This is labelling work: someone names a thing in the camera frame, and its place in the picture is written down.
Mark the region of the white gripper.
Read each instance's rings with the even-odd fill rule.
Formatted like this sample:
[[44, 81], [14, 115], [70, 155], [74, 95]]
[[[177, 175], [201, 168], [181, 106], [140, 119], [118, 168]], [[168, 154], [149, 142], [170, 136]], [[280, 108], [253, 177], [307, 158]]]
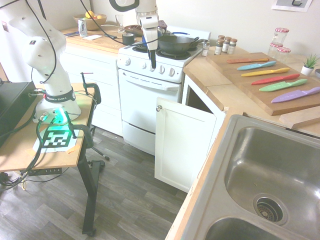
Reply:
[[143, 36], [148, 48], [148, 55], [152, 69], [156, 68], [156, 49], [158, 48], [158, 26], [159, 17], [157, 14], [142, 15], [139, 17]]

